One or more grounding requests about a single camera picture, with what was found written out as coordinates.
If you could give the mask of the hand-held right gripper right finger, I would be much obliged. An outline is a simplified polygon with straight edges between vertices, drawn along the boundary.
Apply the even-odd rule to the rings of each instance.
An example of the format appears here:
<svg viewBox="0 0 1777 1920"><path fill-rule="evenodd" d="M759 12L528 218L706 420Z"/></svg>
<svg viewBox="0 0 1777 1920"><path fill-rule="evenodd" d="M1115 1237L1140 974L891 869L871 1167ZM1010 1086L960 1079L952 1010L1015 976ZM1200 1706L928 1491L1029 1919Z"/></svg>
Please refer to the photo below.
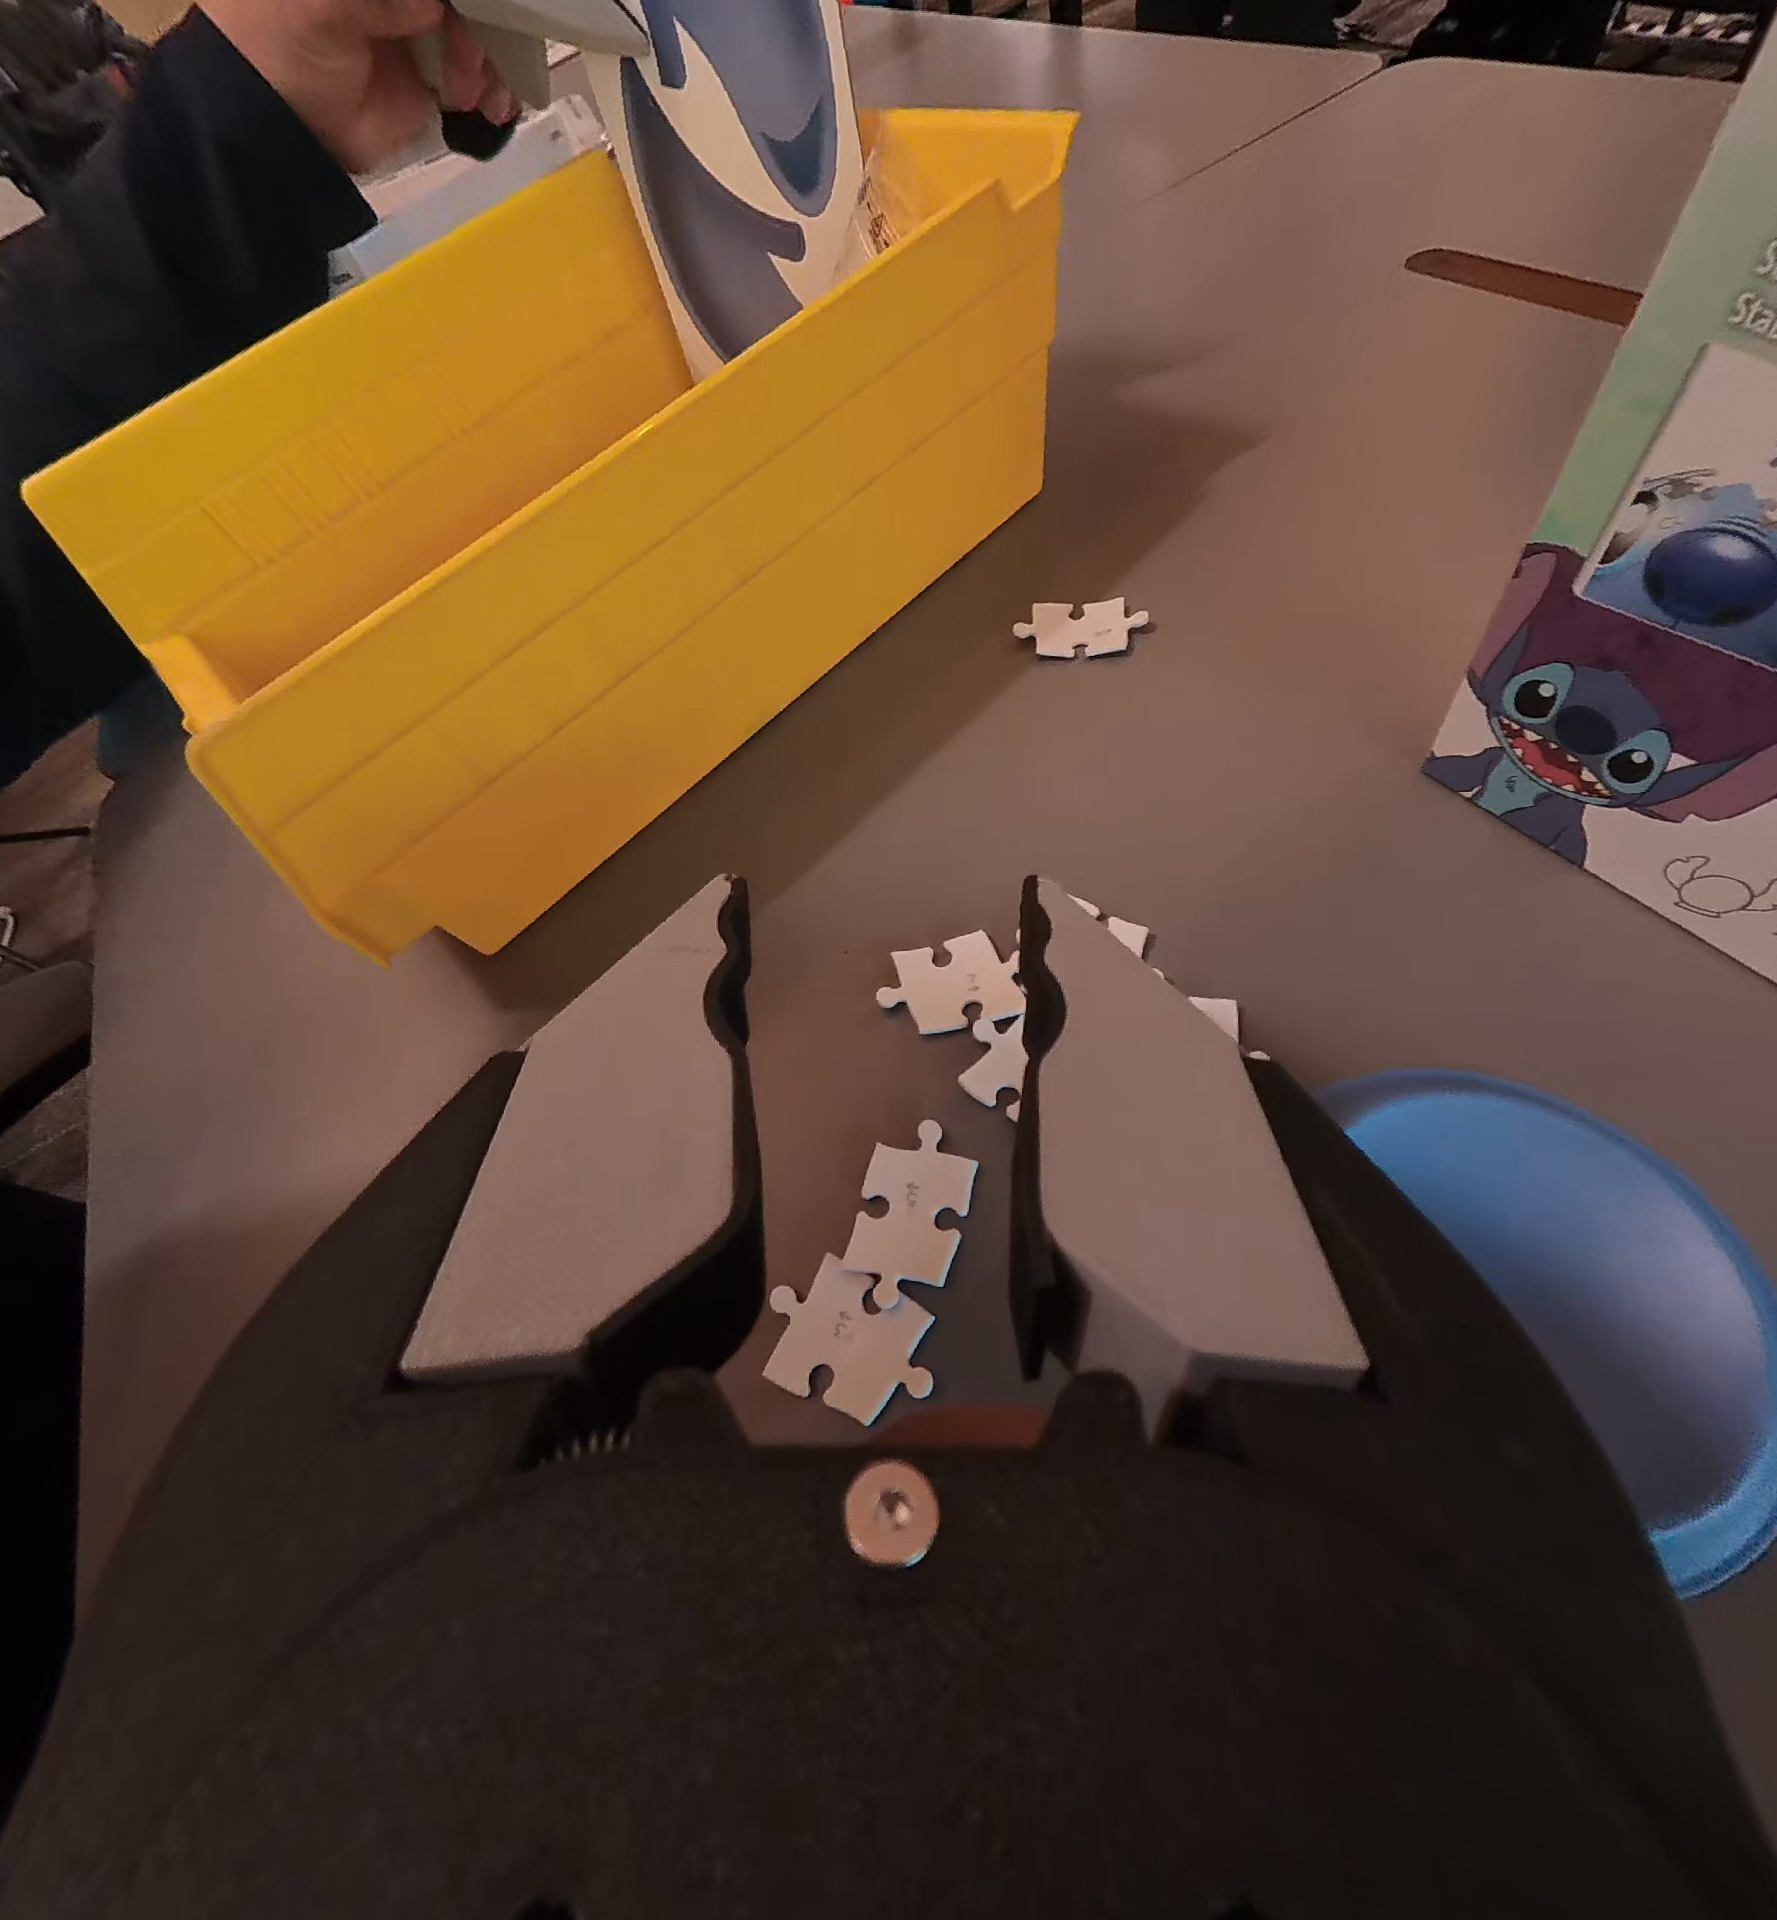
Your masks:
<svg viewBox="0 0 1777 1920"><path fill-rule="evenodd" d="M1135 1388L1370 1368L1235 1040L1048 877L1022 882L1010 1321Z"/></svg>

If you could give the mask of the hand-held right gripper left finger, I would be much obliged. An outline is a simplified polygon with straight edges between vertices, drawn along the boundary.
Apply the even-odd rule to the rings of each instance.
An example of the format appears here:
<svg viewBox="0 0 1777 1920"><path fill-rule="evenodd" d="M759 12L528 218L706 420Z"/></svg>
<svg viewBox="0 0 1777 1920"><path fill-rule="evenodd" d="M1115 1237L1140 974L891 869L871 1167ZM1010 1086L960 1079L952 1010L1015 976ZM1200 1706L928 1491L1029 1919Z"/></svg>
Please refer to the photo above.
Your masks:
<svg viewBox="0 0 1777 1920"><path fill-rule="evenodd" d="M520 1048L409 1381L714 1371L763 1303L751 900L712 877Z"/></svg>

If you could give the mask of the white card with blue ears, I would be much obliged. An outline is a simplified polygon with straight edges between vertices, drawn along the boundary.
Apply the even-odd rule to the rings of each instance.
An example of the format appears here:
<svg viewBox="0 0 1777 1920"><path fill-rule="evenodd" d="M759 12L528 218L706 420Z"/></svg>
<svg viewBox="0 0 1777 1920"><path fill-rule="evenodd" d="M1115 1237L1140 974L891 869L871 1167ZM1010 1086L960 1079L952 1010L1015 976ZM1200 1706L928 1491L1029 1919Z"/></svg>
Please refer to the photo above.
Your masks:
<svg viewBox="0 0 1777 1920"><path fill-rule="evenodd" d="M587 53L686 371L706 381L859 267L865 144L845 5L627 5L639 56Z"/></svg>

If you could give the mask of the puzzle piece cluster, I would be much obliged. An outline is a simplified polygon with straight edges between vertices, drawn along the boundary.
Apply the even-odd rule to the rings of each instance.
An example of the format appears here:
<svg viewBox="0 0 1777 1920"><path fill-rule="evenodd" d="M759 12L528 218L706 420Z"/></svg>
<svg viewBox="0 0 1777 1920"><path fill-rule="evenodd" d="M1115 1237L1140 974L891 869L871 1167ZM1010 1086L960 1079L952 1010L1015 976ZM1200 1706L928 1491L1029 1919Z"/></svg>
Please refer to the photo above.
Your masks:
<svg viewBox="0 0 1777 1920"><path fill-rule="evenodd" d="M896 950L893 968L896 978L877 1004L906 1016L926 1040L969 1034L978 1054L959 1089L981 1111L1017 1123L1029 1066L1018 953L975 928L941 946ZM935 1377L921 1350L935 1315L922 1294L949 1285L976 1180L978 1162L951 1151L931 1117L913 1145L879 1142L845 1250L825 1257L805 1290L771 1293L780 1333L763 1383L859 1428L873 1428L898 1401L926 1401Z"/></svg>

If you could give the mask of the yellow plastic bin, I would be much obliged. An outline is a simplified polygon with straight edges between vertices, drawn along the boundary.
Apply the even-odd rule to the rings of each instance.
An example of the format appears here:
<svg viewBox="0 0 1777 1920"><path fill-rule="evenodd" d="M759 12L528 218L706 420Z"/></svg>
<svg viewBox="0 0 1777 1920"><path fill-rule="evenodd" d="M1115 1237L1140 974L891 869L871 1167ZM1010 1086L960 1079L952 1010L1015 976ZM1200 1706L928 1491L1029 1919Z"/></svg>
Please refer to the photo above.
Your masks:
<svg viewBox="0 0 1777 1920"><path fill-rule="evenodd" d="M704 381L588 152L24 483L349 948L503 948L1043 490L1079 119L873 120L910 228Z"/></svg>

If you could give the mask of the person's left forearm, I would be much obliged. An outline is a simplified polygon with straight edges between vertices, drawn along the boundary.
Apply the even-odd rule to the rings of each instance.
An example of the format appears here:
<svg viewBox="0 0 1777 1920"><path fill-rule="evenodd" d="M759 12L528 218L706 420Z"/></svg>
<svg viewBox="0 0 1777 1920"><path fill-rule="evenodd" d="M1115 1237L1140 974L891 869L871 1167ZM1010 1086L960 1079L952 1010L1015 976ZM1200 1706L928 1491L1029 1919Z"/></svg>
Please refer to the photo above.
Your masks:
<svg viewBox="0 0 1777 1920"><path fill-rule="evenodd" d="M372 213L211 19L150 55L0 286L0 793L145 674L21 485L319 306Z"/></svg>

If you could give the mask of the joined puzzle piece pair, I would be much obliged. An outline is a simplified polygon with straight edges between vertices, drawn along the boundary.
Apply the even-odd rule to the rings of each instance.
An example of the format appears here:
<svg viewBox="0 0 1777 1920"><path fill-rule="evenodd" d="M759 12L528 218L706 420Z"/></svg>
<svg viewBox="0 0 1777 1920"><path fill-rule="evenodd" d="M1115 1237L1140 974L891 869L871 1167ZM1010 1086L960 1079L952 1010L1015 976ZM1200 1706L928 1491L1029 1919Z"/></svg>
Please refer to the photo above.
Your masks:
<svg viewBox="0 0 1777 1920"><path fill-rule="evenodd" d="M1013 624L1013 637L1032 646L1039 660L1107 660L1124 657L1152 627L1146 610L1131 610L1124 596L1080 607L1035 602L1030 618Z"/></svg>

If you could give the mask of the cartoon printed puzzle box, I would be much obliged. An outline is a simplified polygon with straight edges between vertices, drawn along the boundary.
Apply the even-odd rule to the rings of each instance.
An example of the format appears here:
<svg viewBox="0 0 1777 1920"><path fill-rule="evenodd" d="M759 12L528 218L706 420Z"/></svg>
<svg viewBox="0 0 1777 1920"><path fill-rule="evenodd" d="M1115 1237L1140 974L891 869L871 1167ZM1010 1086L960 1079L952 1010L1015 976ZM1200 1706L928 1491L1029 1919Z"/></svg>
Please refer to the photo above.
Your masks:
<svg viewBox="0 0 1777 1920"><path fill-rule="evenodd" d="M1777 19L1425 774L1777 984Z"/></svg>

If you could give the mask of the person's left hand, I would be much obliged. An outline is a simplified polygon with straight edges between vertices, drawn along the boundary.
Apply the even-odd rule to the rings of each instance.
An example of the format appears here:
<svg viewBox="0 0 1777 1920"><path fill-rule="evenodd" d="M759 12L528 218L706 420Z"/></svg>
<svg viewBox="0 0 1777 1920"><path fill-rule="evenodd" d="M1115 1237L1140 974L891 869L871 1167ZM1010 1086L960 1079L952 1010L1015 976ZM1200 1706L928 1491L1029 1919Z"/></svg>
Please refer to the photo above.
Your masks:
<svg viewBox="0 0 1777 1920"><path fill-rule="evenodd" d="M211 17L355 179L415 146L443 112L499 131L519 119L477 34L440 2L215 5Z"/></svg>

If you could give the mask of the clear plastic bag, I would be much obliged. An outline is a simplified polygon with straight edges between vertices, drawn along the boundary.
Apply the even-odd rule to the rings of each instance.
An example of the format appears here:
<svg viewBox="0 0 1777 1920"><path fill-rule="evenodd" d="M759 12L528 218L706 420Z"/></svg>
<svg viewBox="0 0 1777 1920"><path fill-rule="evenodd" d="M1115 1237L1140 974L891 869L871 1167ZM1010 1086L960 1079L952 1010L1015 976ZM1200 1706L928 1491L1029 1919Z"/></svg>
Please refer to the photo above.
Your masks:
<svg viewBox="0 0 1777 1920"><path fill-rule="evenodd" d="M836 262L846 280L922 224L918 169L896 117L884 109L859 115L861 180L852 218Z"/></svg>

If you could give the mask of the blue round plastic dish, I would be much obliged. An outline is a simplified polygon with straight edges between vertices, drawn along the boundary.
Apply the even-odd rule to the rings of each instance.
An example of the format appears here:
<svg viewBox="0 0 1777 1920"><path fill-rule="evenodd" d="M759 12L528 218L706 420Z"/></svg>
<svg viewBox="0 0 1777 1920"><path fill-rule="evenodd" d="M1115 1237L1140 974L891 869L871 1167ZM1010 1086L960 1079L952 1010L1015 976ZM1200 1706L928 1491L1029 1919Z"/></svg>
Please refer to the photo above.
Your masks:
<svg viewBox="0 0 1777 1920"><path fill-rule="evenodd" d="M1675 1597L1777 1540L1777 1288L1707 1194L1519 1081L1392 1069L1318 1095L1567 1388Z"/></svg>

